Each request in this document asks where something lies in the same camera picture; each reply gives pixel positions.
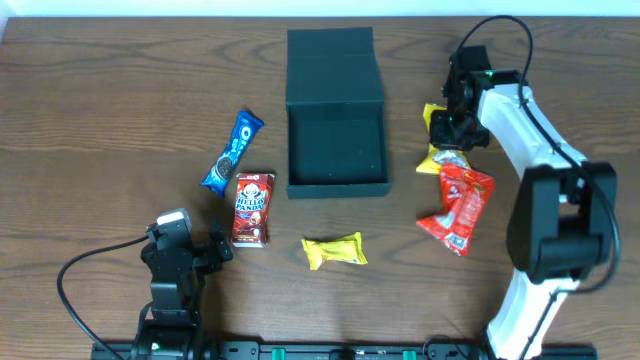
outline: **yellow snack bag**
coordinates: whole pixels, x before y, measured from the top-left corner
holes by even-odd
[[[309,258],[309,268],[311,270],[318,270],[320,265],[327,260],[358,265],[366,265],[368,263],[362,252],[362,235],[359,232],[333,241],[302,239],[302,247]]]
[[[427,132],[429,132],[429,125],[431,124],[431,113],[434,110],[446,110],[447,108],[437,105],[426,104],[422,117],[427,124]],[[445,163],[452,163],[465,169],[471,169],[467,158],[464,157],[462,151],[458,150],[439,150],[435,146],[429,143],[429,154],[427,158],[418,165],[416,172],[424,174],[438,175],[442,170],[442,165]]]

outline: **blue snack wrapper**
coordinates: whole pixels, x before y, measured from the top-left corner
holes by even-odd
[[[249,146],[251,139],[253,139],[258,130],[263,126],[264,123],[262,120],[254,117],[248,111],[241,110],[238,112],[236,125],[231,131],[231,138],[227,146],[207,176],[202,180],[200,186],[208,187],[211,191],[223,198],[224,189],[227,188],[227,183],[229,179],[231,179],[242,154],[244,154],[244,151]]]

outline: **white wall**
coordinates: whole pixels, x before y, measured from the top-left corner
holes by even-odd
[[[4,31],[4,26],[7,24],[7,19],[10,16],[15,16],[13,12],[13,8],[9,6],[3,0],[0,0],[0,37],[2,36],[2,32]]]
[[[639,0],[0,0],[17,16],[640,16]]]

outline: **open box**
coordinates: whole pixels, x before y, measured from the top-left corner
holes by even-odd
[[[286,105],[289,198],[389,192],[384,92],[371,28],[289,31]]]

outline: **wood grain surface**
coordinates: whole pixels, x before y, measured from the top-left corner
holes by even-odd
[[[207,278],[207,326],[221,338],[422,343],[475,337],[495,316],[512,265],[505,230],[519,180],[500,146],[469,154],[497,181],[467,258],[415,225],[436,211],[425,102],[443,103],[448,56],[478,18],[13,18],[0,45],[0,357],[87,359],[91,342],[58,299],[55,278],[82,252],[140,236],[185,207],[194,238],[214,214],[229,229],[234,196],[198,186],[237,111],[266,126],[239,170],[277,172],[271,244],[241,249]],[[624,241],[606,291],[570,298],[547,342],[593,343],[604,359],[640,351],[640,28],[637,19],[531,18],[530,84],[558,131],[618,173]],[[386,92],[393,187],[384,198],[287,200],[286,31],[373,26]],[[471,43],[495,67],[521,67],[526,40],[487,25]],[[300,239],[361,231],[367,266],[308,269]],[[80,315],[105,339],[131,339],[150,300],[140,246],[95,256],[65,280]]]

